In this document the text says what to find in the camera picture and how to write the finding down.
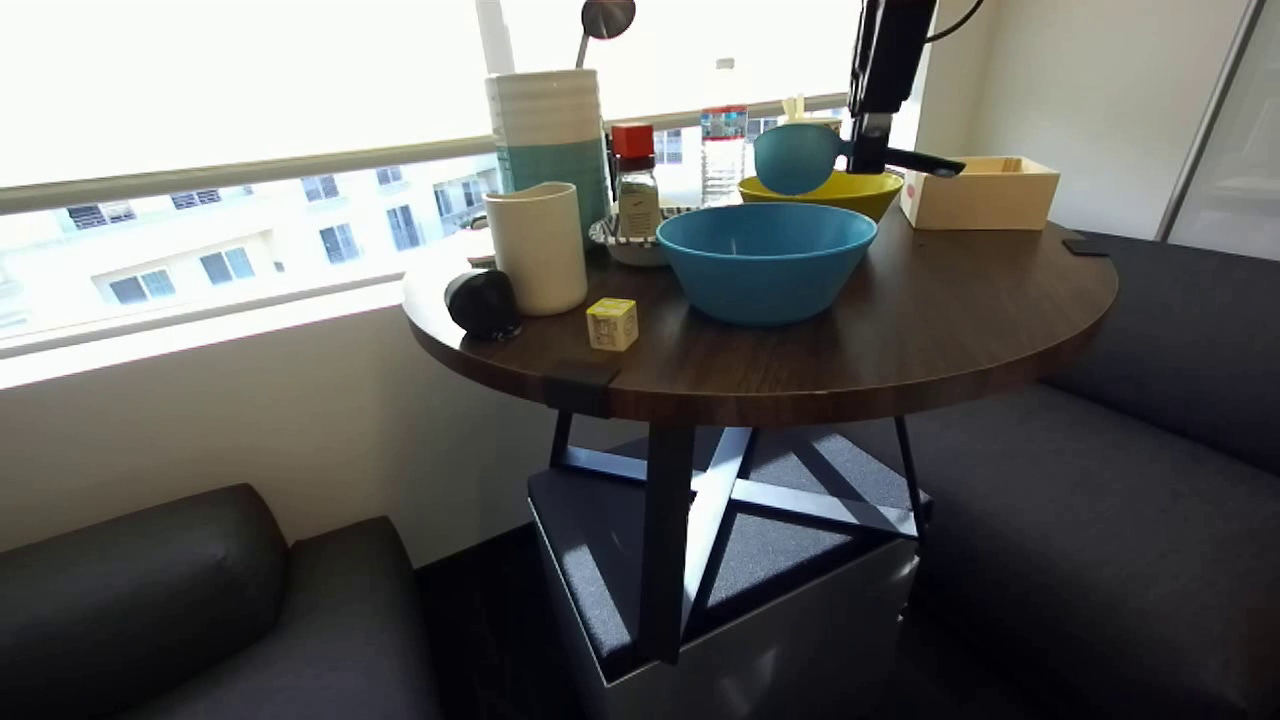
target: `small square box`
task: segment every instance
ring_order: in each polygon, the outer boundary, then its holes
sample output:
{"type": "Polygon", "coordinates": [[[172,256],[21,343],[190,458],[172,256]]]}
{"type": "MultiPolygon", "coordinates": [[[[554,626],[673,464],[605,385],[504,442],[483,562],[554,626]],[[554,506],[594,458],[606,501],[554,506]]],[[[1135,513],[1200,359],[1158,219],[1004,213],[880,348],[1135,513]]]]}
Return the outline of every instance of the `small square box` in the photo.
{"type": "Polygon", "coordinates": [[[901,210],[915,230],[1021,230],[1040,234],[1057,193],[1057,170],[1025,157],[957,157],[959,176],[907,172],[901,210]]]}
{"type": "Polygon", "coordinates": [[[639,339],[639,307],[629,298],[600,298],[588,307],[588,339],[600,352],[624,352],[639,339]]]}

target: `small yellow object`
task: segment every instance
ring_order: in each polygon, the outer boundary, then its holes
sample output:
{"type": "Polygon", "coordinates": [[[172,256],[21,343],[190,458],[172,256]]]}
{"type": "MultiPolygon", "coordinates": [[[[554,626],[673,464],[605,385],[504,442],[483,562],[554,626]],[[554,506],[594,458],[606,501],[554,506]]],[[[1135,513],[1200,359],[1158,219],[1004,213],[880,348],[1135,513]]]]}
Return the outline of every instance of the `small yellow object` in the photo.
{"type": "Polygon", "coordinates": [[[588,339],[600,352],[624,352],[639,339],[639,307],[629,298],[600,298],[588,307],[588,339]]]}

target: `round wooden table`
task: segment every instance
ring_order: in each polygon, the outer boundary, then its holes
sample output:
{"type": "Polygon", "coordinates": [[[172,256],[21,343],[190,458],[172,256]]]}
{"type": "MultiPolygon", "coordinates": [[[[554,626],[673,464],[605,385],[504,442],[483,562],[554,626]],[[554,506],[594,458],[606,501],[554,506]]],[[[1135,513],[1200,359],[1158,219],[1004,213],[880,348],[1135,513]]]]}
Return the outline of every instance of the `round wooden table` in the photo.
{"type": "Polygon", "coordinates": [[[699,426],[903,421],[1045,377],[1086,348],[1121,292],[1110,262],[1072,256],[1061,241],[1057,230],[915,234],[892,210],[834,307],[789,327],[703,320],[682,304],[673,272],[605,262],[590,263],[588,304],[632,298],[639,339],[629,352],[594,352],[581,307],[523,320],[499,343],[468,339],[445,307],[445,289],[486,243],[457,235],[431,243],[404,275],[404,314],[431,359],[483,387],[540,399],[561,421],[570,413],[649,421],[639,637],[673,660],[688,600],[682,568],[703,554],[680,554],[691,431],[699,426]]]}

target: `small blue bowl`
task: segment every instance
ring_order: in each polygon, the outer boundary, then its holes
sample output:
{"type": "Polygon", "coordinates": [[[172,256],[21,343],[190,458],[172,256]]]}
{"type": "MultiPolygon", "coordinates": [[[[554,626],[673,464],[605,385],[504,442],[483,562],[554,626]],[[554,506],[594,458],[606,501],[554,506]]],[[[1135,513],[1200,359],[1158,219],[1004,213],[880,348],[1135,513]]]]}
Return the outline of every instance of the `small blue bowl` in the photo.
{"type": "Polygon", "coordinates": [[[880,226],[829,205],[724,205],[657,230],[682,299],[724,324],[794,324],[840,298],[880,226]]]}

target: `black cable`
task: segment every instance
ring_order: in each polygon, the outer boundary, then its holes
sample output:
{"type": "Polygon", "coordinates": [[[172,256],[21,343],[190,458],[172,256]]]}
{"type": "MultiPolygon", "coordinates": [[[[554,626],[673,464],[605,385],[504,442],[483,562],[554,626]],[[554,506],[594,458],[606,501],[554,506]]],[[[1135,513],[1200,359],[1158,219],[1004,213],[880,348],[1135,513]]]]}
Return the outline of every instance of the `black cable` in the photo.
{"type": "Polygon", "coordinates": [[[982,10],[982,0],[972,0],[969,12],[951,27],[922,37],[922,43],[957,37],[978,10],[982,10]]]}

